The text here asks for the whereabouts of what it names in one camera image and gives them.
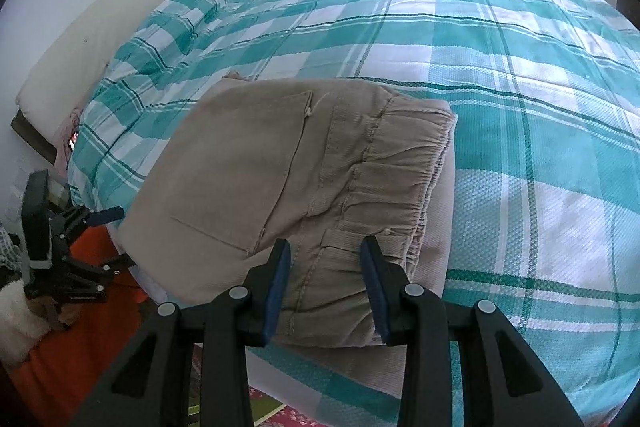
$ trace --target plaid bedsheet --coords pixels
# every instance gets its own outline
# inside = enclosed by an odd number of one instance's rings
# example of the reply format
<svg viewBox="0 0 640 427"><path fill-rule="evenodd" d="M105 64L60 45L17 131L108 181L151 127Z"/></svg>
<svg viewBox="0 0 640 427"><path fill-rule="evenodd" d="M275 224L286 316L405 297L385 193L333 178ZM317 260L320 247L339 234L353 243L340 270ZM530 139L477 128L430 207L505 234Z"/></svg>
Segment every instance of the plaid bedsheet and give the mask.
<svg viewBox="0 0 640 427"><path fill-rule="evenodd" d="M107 67L68 177L76 202L128 208L229 69L443 98L459 116L444 297L495 301L596 421L640 376L639 51L603 0L167 0ZM319 395L323 423L395 423L392 397L256 354Z"/></svg>

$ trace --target person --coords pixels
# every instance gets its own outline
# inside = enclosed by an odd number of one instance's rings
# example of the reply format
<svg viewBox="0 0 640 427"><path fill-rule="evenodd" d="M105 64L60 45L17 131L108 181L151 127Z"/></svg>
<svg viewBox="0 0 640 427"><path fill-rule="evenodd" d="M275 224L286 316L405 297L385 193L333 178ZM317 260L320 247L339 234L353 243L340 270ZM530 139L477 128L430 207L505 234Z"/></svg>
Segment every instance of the person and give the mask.
<svg viewBox="0 0 640 427"><path fill-rule="evenodd" d="M106 227L87 229L71 245L76 259L100 265L117 256ZM24 295L22 280L0 289L0 361L40 427L64 427L102 372L141 323L146 294L128 271L108 286L107 302L63 305L51 330L45 300Z"/></svg>

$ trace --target orange clothing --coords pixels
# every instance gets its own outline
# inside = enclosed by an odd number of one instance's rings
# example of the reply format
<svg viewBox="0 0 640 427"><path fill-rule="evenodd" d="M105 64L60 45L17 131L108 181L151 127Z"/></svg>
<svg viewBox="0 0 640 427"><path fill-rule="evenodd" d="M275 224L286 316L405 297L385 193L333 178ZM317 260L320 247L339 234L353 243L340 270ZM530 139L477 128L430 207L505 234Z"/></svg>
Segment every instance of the orange clothing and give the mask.
<svg viewBox="0 0 640 427"><path fill-rule="evenodd" d="M76 259L101 264L116 257L106 227L87 229L72 245ZM11 373L15 388L42 427L63 427L102 372L140 325L146 295L128 270L107 288L107 302L85 304L67 331L50 331Z"/></svg>

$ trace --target beige upholstered headboard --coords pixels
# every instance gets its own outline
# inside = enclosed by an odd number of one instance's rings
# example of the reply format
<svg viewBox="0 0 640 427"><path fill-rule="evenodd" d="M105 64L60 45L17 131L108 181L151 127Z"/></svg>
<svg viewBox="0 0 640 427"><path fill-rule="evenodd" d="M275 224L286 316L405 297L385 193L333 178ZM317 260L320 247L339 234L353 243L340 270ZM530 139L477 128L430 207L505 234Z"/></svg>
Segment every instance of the beige upholstered headboard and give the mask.
<svg viewBox="0 0 640 427"><path fill-rule="evenodd" d="M74 20L36 63L18 93L12 127L50 160L54 134L86 101L118 47L164 0L97 0Z"/></svg>

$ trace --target folded clothing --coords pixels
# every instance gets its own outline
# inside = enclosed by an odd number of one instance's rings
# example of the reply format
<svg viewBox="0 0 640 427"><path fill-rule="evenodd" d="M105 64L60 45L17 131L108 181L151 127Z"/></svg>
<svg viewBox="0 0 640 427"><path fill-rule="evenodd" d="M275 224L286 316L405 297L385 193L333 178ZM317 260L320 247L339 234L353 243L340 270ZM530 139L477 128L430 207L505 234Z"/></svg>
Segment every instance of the folded clothing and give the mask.
<svg viewBox="0 0 640 427"><path fill-rule="evenodd" d="M376 234L410 279L444 285L449 233L420 254L452 147L446 102L360 80L224 78L185 117L120 227L127 253L188 303L210 301L292 248L276 340L375 346L358 248ZM449 206L452 205L452 180Z"/></svg>

